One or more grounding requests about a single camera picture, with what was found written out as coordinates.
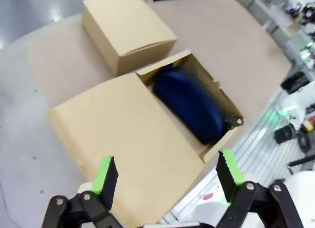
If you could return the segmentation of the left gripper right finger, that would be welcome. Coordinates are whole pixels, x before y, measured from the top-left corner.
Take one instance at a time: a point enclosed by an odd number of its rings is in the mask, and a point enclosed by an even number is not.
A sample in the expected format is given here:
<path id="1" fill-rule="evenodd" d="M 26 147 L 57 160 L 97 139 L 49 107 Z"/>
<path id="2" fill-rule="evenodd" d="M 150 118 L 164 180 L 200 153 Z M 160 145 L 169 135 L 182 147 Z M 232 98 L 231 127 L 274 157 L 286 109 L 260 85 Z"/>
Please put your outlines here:
<path id="1" fill-rule="evenodd" d="M 230 150 L 219 150 L 217 175 L 230 206 L 218 228 L 240 228 L 248 213 L 256 213 L 266 228 L 302 228 L 303 223 L 283 182 L 264 187 L 246 181 Z"/>

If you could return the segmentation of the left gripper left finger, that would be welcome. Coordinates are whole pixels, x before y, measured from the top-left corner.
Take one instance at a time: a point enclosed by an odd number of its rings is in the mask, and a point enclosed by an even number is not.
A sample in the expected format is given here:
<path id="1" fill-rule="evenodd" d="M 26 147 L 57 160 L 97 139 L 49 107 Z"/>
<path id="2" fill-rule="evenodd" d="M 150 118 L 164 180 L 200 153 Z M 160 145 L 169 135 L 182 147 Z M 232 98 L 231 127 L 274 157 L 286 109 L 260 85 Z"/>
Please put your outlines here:
<path id="1" fill-rule="evenodd" d="M 78 192 L 71 199 L 63 195 L 50 199 L 45 226 L 80 228 L 85 223 L 93 223 L 96 228 L 118 228 L 120 223 L 110 213 L 118 176 L 114 157 L 104 157 L 90 189 Z"/>

